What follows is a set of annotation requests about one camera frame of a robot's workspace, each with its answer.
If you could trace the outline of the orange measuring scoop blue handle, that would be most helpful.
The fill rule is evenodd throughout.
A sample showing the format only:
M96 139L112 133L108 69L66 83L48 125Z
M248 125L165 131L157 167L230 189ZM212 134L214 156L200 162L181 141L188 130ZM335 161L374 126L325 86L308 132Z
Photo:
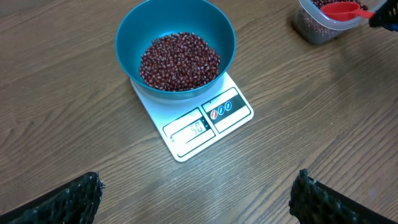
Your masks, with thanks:
M336 21L349 21L356 17L372 18L374 12L361 9L356 2L333 2L321 7L321 12Z

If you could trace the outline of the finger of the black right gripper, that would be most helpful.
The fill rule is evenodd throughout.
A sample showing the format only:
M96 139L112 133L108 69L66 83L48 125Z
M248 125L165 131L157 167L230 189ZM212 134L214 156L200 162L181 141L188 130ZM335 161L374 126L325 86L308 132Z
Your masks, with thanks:
M397 0L387 0L369 19L369 26L397 31Z

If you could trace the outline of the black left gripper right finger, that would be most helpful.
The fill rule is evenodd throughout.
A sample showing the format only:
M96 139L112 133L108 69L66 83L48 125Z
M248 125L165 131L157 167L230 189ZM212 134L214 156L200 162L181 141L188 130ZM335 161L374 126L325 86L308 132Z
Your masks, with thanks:
M289 213L300 224L397 224L300 170L290 191Z

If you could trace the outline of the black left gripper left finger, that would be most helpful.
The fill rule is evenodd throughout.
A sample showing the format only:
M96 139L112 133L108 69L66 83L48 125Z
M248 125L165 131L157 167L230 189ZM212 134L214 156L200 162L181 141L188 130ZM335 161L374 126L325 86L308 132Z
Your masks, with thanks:
M87 172L66 184L1 215L1 223L92 224L99 209L104 182Z

